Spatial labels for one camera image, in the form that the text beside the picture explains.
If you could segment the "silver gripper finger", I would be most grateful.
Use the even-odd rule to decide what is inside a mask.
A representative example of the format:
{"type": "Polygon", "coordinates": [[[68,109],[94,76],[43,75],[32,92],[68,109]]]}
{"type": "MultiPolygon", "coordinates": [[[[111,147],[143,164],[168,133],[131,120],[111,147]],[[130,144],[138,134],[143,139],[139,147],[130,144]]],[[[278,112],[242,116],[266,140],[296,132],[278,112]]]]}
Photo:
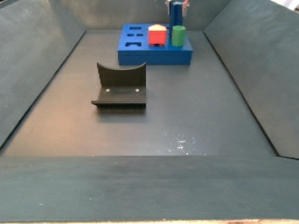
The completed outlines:
{"type": "Polygon", "coordinates": [[[183,1],[183,6],[182,6],[182,15],[183,16],[187,16],[188,7],[190,7],[190,0],[184,0],[183,1]]]}
{"type": "Polygon", "coordinates": [[[171,9],[171,0],[164,0],[164,4],[166,4],[166,7],[167,7],[167,11],[170,12],[170,9],[171,9]]]}

